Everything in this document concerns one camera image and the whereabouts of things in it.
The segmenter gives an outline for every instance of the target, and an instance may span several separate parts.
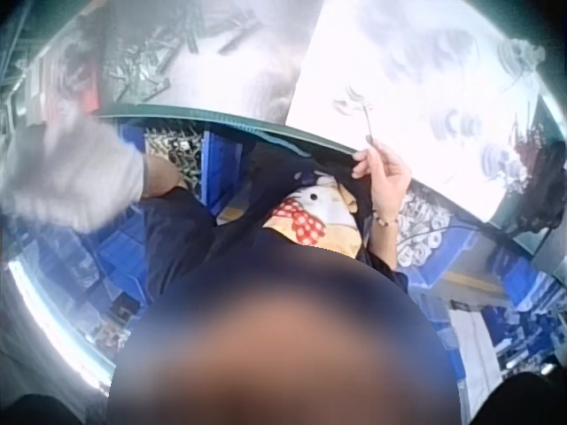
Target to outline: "red gingham bow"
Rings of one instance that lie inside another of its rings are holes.
[[[293,219],[291,230],[295,232],[298,242],[302,245],[316,245],[319,239],[325,236],[325,224],[290,197],[283,200],[272,212],[272,216]]]

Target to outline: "woman's hand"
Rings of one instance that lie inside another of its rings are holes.
[[[411,171],[391,149],[370,138],[369,142],[368,149],[353,154],[359,163],[353,169],[353,178],[370,175],[373,209],[382,220],[393,222],[411,183]]]

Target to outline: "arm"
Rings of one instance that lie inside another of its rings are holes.
[[[375,140],[370,147],[353,155],[358,165],[353,178],[369,174],[372,180],[372,209],[375,219],[369,240],[369,251],[380,258],[391,270],[398,265],[398,215],[401,202],[411,182],[406,164],[389,148]]]
[[[385,228],[380,226],[376,220],[372,222],[369,251],[386,263],[391,270],[395,270],[398,265],[397,243],[397,224]]]
[[[150,302],[205,261],[214,239],[215,218],[183,183],[177,168],[146,158],[144,200],[146,295]]]

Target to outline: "sleeve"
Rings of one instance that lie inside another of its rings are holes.
[[[216,220],[182,188],[140,203],[144,210],[146,297],[151,304],[164,290],[205,260]]]
[[[391,268],[384,263],[379,257],[374,255],[372,252],[369,252],[370,257],[370,265],[374,268],[377,272],[380,272],[384,276],[386,276],[389,280],[394,282],[396,286],[398,286],[401,290],[403,290],[406,294],[408,293],[408,277],[400,272],[394,272]]]

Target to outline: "cartoon print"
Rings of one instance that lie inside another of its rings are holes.
[[[264,228],[272,228],[294,243],[355,258],[362,246],[352,215],[358,209],[356,200],[332,176],[318,173],[314,182],[315,186],[289,195],[272,211]]]
[[[292,198],[286,198],[273,212],[273,217],[292,219],[291,230],[295,232],[302,245],[315,245],[325,236],[325,225],[314,215],[303,209],[303,206]]]

